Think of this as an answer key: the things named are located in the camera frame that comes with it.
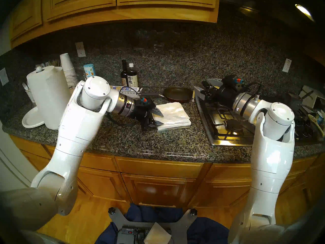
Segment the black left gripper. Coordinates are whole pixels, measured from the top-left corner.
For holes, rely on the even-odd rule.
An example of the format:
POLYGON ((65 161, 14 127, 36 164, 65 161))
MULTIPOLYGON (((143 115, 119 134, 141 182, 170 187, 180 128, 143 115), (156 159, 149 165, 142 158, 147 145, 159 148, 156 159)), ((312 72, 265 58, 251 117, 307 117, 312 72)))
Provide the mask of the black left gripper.
MULTIPOLYGON (((152 113, 157 116, 164 117, 162 112, 157 107, 152 109, 152 113)), ((164 125, 164 123, 154 120, 151 112, 146 107, 135 106, 131 112, 131 118, 140 123, 142 131, 146 131, 148 128, 157 128, 164 125)))

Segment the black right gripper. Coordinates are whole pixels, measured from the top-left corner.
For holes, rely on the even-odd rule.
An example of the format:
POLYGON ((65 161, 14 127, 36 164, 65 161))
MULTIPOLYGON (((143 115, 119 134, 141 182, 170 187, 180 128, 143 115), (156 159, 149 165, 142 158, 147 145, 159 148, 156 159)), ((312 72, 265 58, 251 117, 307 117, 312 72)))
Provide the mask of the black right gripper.
POLYGON ((233 106, 238 92, 228 86, 223 86, 221 79, 207 79, 203 82, 204 89, 193 87, 194 97, 208 103, 219 103, 223 106, 233 106))

